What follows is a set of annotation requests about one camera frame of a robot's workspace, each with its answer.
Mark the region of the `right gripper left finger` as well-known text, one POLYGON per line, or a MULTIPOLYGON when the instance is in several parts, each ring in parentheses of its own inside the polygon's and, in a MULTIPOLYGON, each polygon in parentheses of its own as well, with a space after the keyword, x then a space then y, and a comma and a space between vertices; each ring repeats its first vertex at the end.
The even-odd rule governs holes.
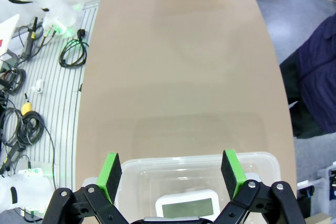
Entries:
POLYGON ((54 191, 43 223, 83 223, 88 217, 98 223, 127 223, 114 205, 121 175, 119 154, 108 154, 96 183, 76 192, 69 188, 54 191))

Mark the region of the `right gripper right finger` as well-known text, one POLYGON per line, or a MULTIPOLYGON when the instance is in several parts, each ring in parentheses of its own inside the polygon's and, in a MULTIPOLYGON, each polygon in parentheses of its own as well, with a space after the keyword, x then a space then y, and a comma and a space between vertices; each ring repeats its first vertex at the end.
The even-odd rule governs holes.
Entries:
POLYGON ((247 179, 233 150, 224 150, 221 172, 230 202, 213 223, 244 223, 250 213, 260 213, 266 223, 305 223, 291 186, 285 181, 271 186, 247 179))

